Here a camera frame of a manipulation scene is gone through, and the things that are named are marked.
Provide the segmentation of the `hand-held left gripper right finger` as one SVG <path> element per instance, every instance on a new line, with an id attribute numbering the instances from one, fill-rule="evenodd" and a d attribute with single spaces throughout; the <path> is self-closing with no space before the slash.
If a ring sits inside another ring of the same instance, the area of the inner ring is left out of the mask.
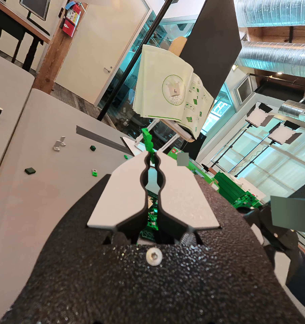
<path id="1" fill-rule="evenodd" d="M 220 224 L 194 174 L 161 151 L 156 152 L 158 229 L 181 239 L 184 233 L 218 229 Z"/>

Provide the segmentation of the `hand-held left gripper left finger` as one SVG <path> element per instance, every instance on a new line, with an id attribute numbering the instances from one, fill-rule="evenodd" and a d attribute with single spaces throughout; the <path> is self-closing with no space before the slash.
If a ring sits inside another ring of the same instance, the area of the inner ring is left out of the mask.
<path id="1" fill-rule="evenodd" d="M 115 169 L 87 226 L 122 232 L 127 237 L 139 235 L 148 221 L 149 168 L 150 152 L 144 151 Z"/>

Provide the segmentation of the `green lego plate assembly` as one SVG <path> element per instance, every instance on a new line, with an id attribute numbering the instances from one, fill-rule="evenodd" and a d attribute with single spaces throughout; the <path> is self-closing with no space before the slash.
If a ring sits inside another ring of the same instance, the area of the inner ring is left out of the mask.
<path id="1" fill-rule="evenodd" d="M 150 154 L 150 161 L 152 165 L 155 165 L 155 153 L 154 145 L 152 142 L 152 135 L 149 133 L 148 128 L 142 128 L 143 141 L 145 149 Z"/>

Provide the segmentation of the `green printed lego box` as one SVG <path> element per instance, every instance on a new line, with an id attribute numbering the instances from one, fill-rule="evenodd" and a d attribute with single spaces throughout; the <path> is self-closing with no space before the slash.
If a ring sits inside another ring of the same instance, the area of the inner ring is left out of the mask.
<path id="1" fill-rule="evenodd" d="M 225 173 L 218 172 L 214 175 L 214 179 L 218 182 L 220 195 L 234 208 L 248 207 L 253 209 L 263 205 L 255 195 L 249 191 L 244 191 L 240 185 L 232 181 Z"/>

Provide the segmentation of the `lego instruction booklet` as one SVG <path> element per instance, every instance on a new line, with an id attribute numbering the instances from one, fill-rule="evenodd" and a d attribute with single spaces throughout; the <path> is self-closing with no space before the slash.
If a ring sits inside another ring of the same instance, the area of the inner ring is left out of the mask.
<path id="1" fill-rule="evenodd" d="M 213 102 L 190 64 L 171 51 L 143 45 L 133 102 L 137 114 L 172 120 L 196 140 Z"/>

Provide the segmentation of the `studio light panel on stand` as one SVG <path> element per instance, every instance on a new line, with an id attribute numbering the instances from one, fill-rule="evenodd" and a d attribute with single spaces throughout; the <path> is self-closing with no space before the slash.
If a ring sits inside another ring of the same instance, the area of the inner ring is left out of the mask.
<path id="1" fill-rule="evenodd" d="M 273 144 L 292 144 L 299 136 L 302 135 L 302 132 L 296 132 L 300 128 L 299 125 L 292 123 L 290 121 L 280 122 L 273 127 L 267 138 L 270 140 L 270 143 L 264 146 L 259 152 L 251 157 L 248 160 L 248 163 L 234 175 L 235 178 L 238 176 L 251 164 L 254 164 L 256 159 L 263 154 L 268 148 L 270 148 Z"/>
<path id="2" fill-rule="evenodd" d="M 228 146 L 228 148 L 219 156 L 216 161 L 212 164 L 211 168 L 215 165 L 219 164 L 220 159 L 230 150 L 233 148 L 234 144 L 247 132 L 247 130 L 251 127 L 258 128 L 258 127 L 265 127 L 269 121 L 273 118 L 270 115 L 272 108 L 264 103 L 260 103 L 258 107 L 256 104 L 251 108 L 251 110 L 247 113 L 247 117 L 245 119 L 246 123 L 248 124 L 246 128 L 239 134 L 239 136 Z"/>

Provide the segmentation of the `black pole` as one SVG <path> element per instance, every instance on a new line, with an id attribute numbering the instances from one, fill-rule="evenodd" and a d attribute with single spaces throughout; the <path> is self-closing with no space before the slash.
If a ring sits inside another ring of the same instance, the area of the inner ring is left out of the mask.
<path id="1" fill-rule="evenodd" d="M 112 108 L 118 108 L 126 98 L 130 89 L 137 83 L 142 46 L 147 44 L 161 47 L 162 44 L 165 44 L 166 49 L 169 48 L 170 38 L 167 36 L 167 31 L 163 27 L 165 23 L 162 23 L 162 19 L 169 7 L 178 1 L 164 2 L 165 4 L 163 4 L 158 14 L 152 13 L 148 17 L 131 47 L 132 51 L 129 51 L 126 55 L 118 72 L 98 103 L 98 107 L 101 108 L 101 112 L 97 117 L 99 121 L 103 121 L 103 118 Z"/>

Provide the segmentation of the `white door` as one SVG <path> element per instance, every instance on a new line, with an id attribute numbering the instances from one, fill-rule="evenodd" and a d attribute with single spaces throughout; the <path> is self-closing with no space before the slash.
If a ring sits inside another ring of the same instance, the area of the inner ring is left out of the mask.
<path id="1" fill-rule="evenodd" d="M 138 36 L 152 8 L 144 0 L 85 1 L 55 82 L 97 104 Z"/>

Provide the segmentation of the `wood-edged grey table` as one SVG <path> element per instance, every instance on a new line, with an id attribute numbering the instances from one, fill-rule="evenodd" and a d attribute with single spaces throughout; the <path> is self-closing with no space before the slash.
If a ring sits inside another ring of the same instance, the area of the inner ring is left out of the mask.
<path id="1" fill-rule="evenodd" d="M 28 99 L 34 77 L 0 57 L 0 164 Z"/>

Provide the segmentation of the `black panel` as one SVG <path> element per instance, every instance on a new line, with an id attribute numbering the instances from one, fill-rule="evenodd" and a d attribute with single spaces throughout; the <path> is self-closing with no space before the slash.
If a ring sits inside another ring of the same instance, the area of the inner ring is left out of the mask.
<path id="1" fill-rule="evenodd" d="M 233 0 L 207 0 L 180 58 L 215 99 L 242 49 Z"/>

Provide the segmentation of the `red fire extinguisher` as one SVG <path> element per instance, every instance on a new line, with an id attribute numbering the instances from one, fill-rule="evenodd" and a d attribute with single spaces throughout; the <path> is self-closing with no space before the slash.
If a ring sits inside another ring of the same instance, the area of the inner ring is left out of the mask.
<path id="1" fill-rule="evenodd" d="M 70 1 L 65 6 L 65 14 L 61 23 L 61 29 L 68 36 L 73 38 L 76 27 L 78 25 L 81 16 L 80 3 L 76 1 Z"/>

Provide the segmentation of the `wooden desk with black legs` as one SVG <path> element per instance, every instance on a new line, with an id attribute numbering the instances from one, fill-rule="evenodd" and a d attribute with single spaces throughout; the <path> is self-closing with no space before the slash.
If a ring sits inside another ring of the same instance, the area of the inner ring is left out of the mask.
<path id="1" fill-rule="evenodd" d="M 25 34 L 27 33 L 33 37 L 32 44 L 30 45 L 29 51 L 22 66 L 23 70 L 29 72 L 38 44 L 49 44 L 51 39 L 50 34 L 30 18 L 30 15 L 32 13 L 36 14 L 35 11 L 29 9 L 28 7 L 26 8 L 28 9 L 28 15 L 26 18 L 23 18 L 22 16 L 11 10 L 5 4 L 5 1 L 0 1 L 0 37 L 2 31 L 5 31 L 18 40 L 14 55 L 11 60 L 12 63 L 15 63 L 16 61 L 17 54 Z"/>

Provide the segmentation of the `wall vent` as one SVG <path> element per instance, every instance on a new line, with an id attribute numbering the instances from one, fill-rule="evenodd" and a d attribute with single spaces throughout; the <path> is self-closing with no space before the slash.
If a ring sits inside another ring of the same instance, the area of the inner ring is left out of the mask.
<path id="1" fill-rule="evenodd" d="M 251 74 L 247 74 L 234 89 L 238 104 L 240 106 L 244 104 L 244 102 L 254 93 L 256 88 L 257 83 L 255 77 Z"/>

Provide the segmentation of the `silver ventilation duct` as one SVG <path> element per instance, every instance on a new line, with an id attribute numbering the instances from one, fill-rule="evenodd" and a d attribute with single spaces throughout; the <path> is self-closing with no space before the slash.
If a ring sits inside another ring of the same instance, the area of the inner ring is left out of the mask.
<path id="1" fill-rule="evenodd" d="M 305 78 L 305 44 L 242 42 L 235 65 Z"/>
<path id="2" fill-rule="evenodd" d="M 280 106 L 278 113 L 297 119 L 304 110 L 305 104 L 287 100 Z"/>
<path id="3" fill-rule="evenodd" d="M 305 26 L 305 0 L 234 0 L 239 27 Z"/>

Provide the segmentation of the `wooden post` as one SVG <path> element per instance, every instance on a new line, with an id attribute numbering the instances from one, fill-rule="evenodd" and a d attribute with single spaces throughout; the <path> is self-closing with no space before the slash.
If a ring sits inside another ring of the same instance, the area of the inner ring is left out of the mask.
<path id="1" fill-rule="evenodd" d="M 58 26 L 32 86 L 33 89 L 38 89 L 47 94 L 51 94 L 54 82 L 73 42 L 73 38 L 62 30 L 65 16 L 66 9 L 64 8 L 62 9 Z"/>

